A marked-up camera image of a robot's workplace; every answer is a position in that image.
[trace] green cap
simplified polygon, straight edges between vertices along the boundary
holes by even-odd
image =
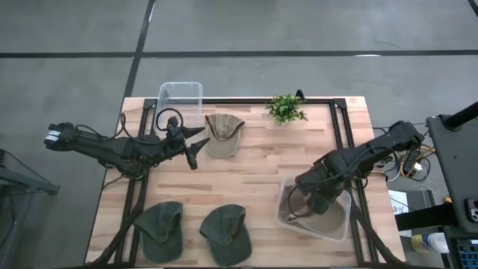
[[[182,204],[162,202],[145,210],[134,226],[140,230],[144,256],[154,263],[176,260],[182,254]]]
[[[252,244],[244,219],[246,209],[240,205],[224,205],[204,219],[199,232],[206,238],[214,261],[229,267],[247,260]]]

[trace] metal stand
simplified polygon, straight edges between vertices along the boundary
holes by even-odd
[[[28,213],[32,195],[25,195],[22,200],[13,200],[12,193],[15,194],[34,194],[36,192],[46,192],[50,195],[56,195],[58,189],[57,185],[44,182],[39,179],[25,176],[21,173],[13,172],[1,165],[1,161],[4,157],[5,151],[0,149],[0,189],[3,190],[0,199],[10,200],[10,207],[12,211],[11,220],[8,217],[2,216],[1,221],[10,221],[11,226],[8,228],[6,237],[0,239],[2,246],[0,249],[0,269],[10,268],[10,260],[13,256],[13,252],[16,249],[19,240],[19,230]]]

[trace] baseball cap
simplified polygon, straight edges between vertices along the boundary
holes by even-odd
[[[199,232],[208,242],[209,251],[220,267],[247,260],[252,244],[244,219],[246,209],[240,205],[223,205],[203,220]]]
[[[231,114],[212,114],[206,116],[209,127],[206,136],[210,138],[206,150],[216,158],[227,158],[238,148],[240,128],[244,121]]]
[[[182,254],[182,204],[162,202],[145,210],[134,226],[140,230],[144,256],[154,263],[176,260]]]

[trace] cap brim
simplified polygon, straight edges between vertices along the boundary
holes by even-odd
[[[210,140],[206,144],[206,150],[215,158],[227,158],[236,152],[239,144],[240,130],[235,132],[228,140],[218,140],[211,131],[210,126],[206,126],[206,137]]]
[[[247,228],[242,223],[239,231],[227,246],[206,239],[214,261],[220,267],[229,267],[247,260],[252,253],[252,244]]]
[[[182,254],[183,241],[181,227],[170,233],[162,243],[157,242],[146,232],[141,231],[143,254],[151,262],[165,263],[178,259]]]

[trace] white bottle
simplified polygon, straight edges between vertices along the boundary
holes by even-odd
[[[443,232],[413,235],[412,246],[419,253],[449,253],[447,239]]]

